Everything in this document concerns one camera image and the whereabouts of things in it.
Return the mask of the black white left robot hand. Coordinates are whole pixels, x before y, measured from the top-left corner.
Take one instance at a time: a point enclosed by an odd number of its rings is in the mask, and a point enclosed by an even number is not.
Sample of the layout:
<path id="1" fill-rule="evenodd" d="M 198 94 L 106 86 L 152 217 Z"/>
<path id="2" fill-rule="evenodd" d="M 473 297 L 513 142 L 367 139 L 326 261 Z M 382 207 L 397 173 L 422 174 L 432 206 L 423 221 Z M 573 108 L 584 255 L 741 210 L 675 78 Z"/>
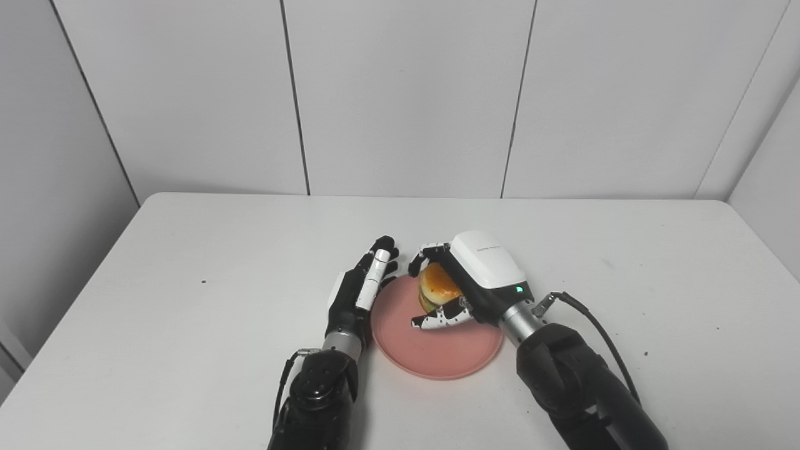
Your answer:
<path id="1" fill-rule="evenodd" d="M 396 279 L 398 248 L 394 238 L 378 238 L 356 265 L 344 272 L 332 292 L 324 348 L 344 351 L 353 359 L 372 338 L 371 310 L 377 294 Z"/>

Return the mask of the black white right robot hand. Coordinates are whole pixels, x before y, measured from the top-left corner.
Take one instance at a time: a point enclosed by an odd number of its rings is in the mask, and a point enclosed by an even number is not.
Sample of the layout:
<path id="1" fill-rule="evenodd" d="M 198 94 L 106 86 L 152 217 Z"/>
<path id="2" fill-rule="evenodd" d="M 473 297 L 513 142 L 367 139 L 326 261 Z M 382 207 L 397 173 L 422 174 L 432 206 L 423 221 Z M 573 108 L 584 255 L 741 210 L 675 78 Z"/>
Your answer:
<path id="1" fill-rule="evenodd" d="M 422 246 L 409 263 L 409 275 L 417 278 L 424 263 L 439 263 L 462 296 L 412 318 L 413 327 L 443 329 L 475 320 L 500 328 L 520 345 L 543 326 L 533 313 L 535 302 L 526 275 L 488 232 L 461 232 L 449 242 Z"/>

